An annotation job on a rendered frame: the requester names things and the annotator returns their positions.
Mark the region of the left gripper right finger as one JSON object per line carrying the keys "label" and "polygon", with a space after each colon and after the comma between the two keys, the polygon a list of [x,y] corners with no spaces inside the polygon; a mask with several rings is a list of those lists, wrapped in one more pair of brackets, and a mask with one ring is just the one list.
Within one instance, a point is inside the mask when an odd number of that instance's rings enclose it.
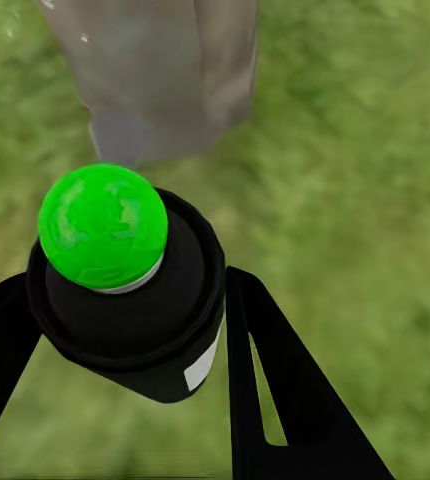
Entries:
{"label": "left gripper right finger", "polygon": [[[233,480],[394,480],[262,281],[226,267]],[[253,335],[288,447],[269,444]]]}

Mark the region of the pesticide atomizer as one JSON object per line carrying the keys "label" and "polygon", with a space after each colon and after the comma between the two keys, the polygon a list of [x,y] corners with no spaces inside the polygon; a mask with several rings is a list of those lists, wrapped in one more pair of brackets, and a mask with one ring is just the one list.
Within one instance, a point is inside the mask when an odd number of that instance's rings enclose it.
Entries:
{"label": "pesticide atomizer", "polygon": [[199,210],[134,173],[153,141],[135,113],[87,127],[101,164],[62,177],[40,207],[26,295],[74,364],[179,403],[209,374],[226,314],[225,254]]}

